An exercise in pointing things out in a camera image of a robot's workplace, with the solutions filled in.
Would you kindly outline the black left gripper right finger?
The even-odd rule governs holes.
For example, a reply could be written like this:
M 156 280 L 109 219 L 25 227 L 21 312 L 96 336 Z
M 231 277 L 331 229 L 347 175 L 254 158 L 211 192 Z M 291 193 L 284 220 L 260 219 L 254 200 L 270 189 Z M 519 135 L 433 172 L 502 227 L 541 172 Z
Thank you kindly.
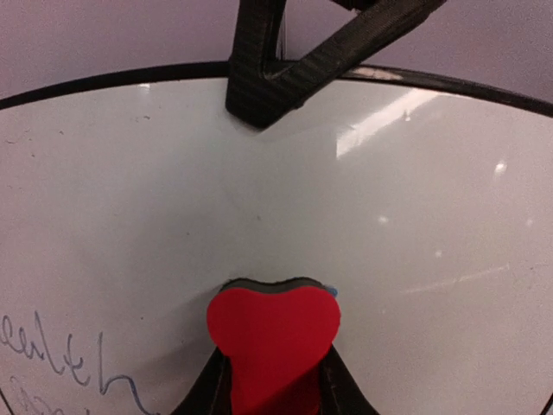
M 332 346 L 319 364 L 321 415 L 379 415 Z

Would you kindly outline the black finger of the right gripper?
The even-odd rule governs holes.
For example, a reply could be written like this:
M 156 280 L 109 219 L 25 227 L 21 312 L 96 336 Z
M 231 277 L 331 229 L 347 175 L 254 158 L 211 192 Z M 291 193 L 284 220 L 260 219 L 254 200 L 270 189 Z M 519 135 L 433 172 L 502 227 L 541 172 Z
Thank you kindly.
M 357 15 L 299 61 L 276 61 L 286 3 L 242 1 L 229 59 L 226 109 L 264 130 L 362 61 L 407 35 L 443 3 L 341 1 Z

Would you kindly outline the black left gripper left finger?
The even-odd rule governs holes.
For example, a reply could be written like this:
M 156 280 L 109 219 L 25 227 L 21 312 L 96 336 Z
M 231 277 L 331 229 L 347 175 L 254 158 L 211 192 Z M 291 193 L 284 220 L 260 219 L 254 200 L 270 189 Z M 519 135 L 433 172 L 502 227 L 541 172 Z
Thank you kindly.
M 216 348 L 171 415 L 231 415 L 231 365 Z

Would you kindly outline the red whiteboard eraser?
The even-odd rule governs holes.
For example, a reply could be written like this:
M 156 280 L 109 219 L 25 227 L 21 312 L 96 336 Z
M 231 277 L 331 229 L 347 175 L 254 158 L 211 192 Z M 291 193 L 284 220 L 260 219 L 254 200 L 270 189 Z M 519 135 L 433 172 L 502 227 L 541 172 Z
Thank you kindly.
M 318 413 L 319 365 L 340 317 L 334 295 L 309 278 L 223 288 L 207 307 L 207 327 L 230 361 L 232 413 Z

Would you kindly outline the white whiteboard black frame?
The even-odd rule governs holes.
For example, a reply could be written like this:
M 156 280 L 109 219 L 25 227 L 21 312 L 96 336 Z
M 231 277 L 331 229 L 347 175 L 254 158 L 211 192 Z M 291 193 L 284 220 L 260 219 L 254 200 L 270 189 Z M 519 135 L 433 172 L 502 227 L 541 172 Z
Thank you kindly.
M 224 283 L 308 277 L 379 413 L 551 413 L 551 104 L 358 67 L 257 131 L 227 73 L 2 101 L 3 411 L 169 414 Z

